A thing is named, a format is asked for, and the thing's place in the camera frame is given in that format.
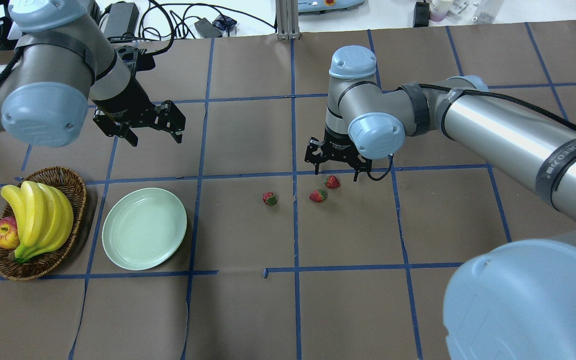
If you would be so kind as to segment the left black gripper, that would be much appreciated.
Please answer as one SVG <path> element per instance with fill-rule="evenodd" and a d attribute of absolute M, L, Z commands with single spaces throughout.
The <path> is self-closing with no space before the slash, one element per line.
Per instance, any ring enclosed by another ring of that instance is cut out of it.
<path fill-rule="evenodd" d="M 183 141 L 185 114 L 171 100 L 154 104 L 133 76 L 117 95 L 91 101 L 97 107 L 93 121 L 105 136 L 119 137 L 137 147 L 133 129 L 150 128 L 169 133 L 177 144 Z"/>

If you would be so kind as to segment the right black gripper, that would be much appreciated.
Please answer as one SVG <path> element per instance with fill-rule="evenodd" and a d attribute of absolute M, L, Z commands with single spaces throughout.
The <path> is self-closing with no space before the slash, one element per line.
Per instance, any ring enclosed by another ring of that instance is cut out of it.
<path fill-rule="evenodd" d="M 314 174 L 319 174 L 320 164 L 334 161 L 345 163 L 354 169 L 353 182 L 358 182 L 361 173 L 372 171 L 373 160 L 360 155 L 358 148 L 348 134 L 341 134 L 328 127 L 323 140 L 311 137 L 305 151 L 305 162 L 314 166 Z"/>

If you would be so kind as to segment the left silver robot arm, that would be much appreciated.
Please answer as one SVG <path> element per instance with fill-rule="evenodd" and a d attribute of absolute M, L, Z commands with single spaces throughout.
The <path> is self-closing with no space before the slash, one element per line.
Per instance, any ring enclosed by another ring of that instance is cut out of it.
<path fill-rule="evenodd" d="M 154 104 L 136 78 L 164 48 L 115 47 L 78 0 L 15 0 L 8 11 L 22 36 L 0 65 L 0 133 L 64 147 L 80 135 L 93 103 L 105 136 L 135 147 L 134 129 L 150 128 L 182 142 L 185 115 L 171 100 Z"/>

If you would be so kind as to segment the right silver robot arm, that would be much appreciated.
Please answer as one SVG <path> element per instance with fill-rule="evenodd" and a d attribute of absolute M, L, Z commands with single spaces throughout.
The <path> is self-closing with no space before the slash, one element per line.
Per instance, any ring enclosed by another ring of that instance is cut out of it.
<path fill-rule="evenodd" d="M 322 140 L 304 160 L 371 174 L 407 137 L 441 133 L 576 223 L 576 124 L 489 87 L 474 75 L 377 82 L 377 56 L 361 45 L 334 51 Z M 512 240 L 467 260 L 442 305 L 453 360 L 576 360 L 576 230 Z"/>

